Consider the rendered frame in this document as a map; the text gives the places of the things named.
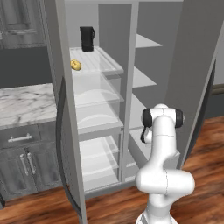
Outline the clear fridge drawer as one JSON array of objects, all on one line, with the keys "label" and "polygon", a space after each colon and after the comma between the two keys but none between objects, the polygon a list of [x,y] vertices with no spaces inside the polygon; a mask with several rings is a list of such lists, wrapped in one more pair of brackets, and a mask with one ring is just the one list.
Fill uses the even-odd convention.
[{"label": "clear fridge drawer", "polygon": [[87,134],[105,129],[121,128],[116,108],[123,98],[114,88],[94,88],[74,92],[78,133]]}]

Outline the white fridge side shelf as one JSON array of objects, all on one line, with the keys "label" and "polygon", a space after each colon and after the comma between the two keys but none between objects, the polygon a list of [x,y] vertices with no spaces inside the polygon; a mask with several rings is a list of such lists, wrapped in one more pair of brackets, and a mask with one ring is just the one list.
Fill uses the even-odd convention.
[{"label": "white fridge side shelf", "polygon": [[133,94],[131,96],[130,123],[129,123],[129,127],[131,129],[143,127],[141,116],[144,109],[145,109],[145,106]]},{"label": "white fridge side shelf", "polygon": [[146,48],[146,47],[160,47],[161,44],[148,39],[142,35],[136,35],[136,48]]},{"label": "white fridge side shelf", "polygon": [[156,82],[152,79],[147,77],[144,73],[142,73],[136,67],[134,68],[134,75],[133,75],[133,87],[134,88],[141,88],[141,87],[148,87],[148,86],[155,86]]}]

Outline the grey wall cupboard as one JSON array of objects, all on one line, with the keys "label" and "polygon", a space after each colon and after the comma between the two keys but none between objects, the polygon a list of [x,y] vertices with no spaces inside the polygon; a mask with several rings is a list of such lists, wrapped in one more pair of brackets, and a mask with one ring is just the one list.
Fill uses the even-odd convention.
[{"label": "grey wall cupboard", "polygon": [[0,49],[46,45],[39,0],[0,0]]}]

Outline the grey cabinet drawer front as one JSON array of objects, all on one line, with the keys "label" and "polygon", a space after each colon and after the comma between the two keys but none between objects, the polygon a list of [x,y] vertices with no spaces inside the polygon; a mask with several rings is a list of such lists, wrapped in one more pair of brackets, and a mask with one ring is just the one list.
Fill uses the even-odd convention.
[{"label": "grey cabinet drawer front", "polygon": [[[11,136],[23,137],[27,133],[32,135],[32,139],[14,142],[14,143],[8,143],[8,139],[10,139]],[[38,142],[39,140],[40,140],[40,134],[39,134],[39,127],[37,124],[0,130],[0,149],[16,147],[22,144],[34,143],[34,142]]]}]

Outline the ribbed glass fridge shelf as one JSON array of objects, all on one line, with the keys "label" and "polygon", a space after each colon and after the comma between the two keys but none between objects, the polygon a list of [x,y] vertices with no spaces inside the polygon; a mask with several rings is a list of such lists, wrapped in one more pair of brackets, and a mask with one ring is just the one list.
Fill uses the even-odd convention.
[{"label": "ribbed glass fridge shelf", "polygon": [[83,52],[80,47],[71,48],[70,59],[81,63],[81,70],[72,70],[73,75],[123,73],[123,68],[99,46],[96,46],[92,52]]}]

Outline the black jug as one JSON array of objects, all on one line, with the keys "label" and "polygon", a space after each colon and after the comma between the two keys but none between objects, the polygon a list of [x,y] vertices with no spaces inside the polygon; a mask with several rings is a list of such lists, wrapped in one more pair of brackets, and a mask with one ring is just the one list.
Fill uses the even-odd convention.
[{"label": "black jug", "polygon": [[92,26],[80,27],[81,49],[83,52],[94,50],[95,30]]}]

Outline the grey cabinet door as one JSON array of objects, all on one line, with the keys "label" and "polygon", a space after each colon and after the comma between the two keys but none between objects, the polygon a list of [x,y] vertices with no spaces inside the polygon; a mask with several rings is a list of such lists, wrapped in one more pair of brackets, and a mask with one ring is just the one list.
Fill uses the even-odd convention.
[{"label": "grey cabinet door", "polygon": [[39,143],[26,148],[36,168],[33,174],[39,192],[61,186],[55,142]]},{"label": "grey cabinet door", "polygon": [[[24,154],[29,176],[25,175],[20,155]],[[35,193],[37,188],[24,148],[0,150],[0,193],[4,200]]]}]

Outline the grey fridge door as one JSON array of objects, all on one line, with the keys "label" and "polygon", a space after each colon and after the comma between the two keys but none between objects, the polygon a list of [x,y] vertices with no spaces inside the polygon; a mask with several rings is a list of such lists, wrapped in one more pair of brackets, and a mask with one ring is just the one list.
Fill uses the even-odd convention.
[{"label": "grey fridge door", "polygon": [[42,0],[42,8],[57,105],[55,135],[59,173],[79,224],[88,224],[64,0]]},{"label": "grey fridge door", "polygon": [[205,118],[223,34],[224,0],[183,2],[165,97],[169,107],[185,115],[184,125],[177,129],[179,169],[190,156]]}]

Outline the clear freezer drawer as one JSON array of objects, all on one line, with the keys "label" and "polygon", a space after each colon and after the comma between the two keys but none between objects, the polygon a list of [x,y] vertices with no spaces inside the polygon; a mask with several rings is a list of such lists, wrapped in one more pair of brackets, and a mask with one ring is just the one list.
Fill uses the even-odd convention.
[{"label": "clear freezer drawer", "polygon": [[84,192],[90,193],[119,181],[120,137],[103,136],[80,142]]}]

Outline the grey left fridge door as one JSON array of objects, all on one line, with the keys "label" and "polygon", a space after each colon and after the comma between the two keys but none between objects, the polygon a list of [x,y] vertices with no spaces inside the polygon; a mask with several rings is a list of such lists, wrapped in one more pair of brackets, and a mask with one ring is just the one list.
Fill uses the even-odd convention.
[{"label": "grey left fridge door", "polygon": [[64,0],[42,0],[42,8],[57,105],[55,135],[59,173],[79,224],[88,224]]}]

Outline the grey fridge body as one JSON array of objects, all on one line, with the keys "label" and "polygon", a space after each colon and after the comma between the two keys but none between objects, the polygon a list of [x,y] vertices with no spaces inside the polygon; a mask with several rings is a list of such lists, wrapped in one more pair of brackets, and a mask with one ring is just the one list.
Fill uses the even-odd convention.
[{"label": "grey fridge body", "polygon": [[[69,47],[81,48],[81,26],[94,28],[94,49],[102,48],[122,68],[122,74],[73,75],[73,91],[94,88],[114,88],[123,101],[115,108],[122,122],[121,128],[103,129],[79,134],[80,142],[118,135],[119,181],[92,192],[93,198],[134,183],[138,171],[137,160],[150,153],[140,136],[143,128],[130,128],[131,96],[135,95],[145,108],[152,108],[165,100],[179,18],[184,0],[94,0],[66,3]],[[160,47],[136,48],[137,34],[151,39]],[[156,82],[155,86],[133,87],[134,68]]]}]

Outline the yellow potato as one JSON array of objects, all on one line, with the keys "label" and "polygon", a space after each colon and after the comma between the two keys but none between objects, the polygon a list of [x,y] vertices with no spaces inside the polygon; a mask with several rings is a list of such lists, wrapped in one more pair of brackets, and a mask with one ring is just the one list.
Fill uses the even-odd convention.
[{"label": "yellow potato", "polygon": [[81,63],[76,59],[72,59],[70,61],[70,67],[75,71],[80,71],[81,70]]}]

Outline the grey right fridge door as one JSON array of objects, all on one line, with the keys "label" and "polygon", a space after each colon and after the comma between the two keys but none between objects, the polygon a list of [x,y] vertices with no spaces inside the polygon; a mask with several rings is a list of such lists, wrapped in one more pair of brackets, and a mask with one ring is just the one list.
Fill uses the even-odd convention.
[{"label": "grey right fridge door", "polygon": [[190,156],[205,118],[223,34],[224,0],[183,2],[165,97],[169,107],[185,115],[184,125],[177,129],[179,169]]}]

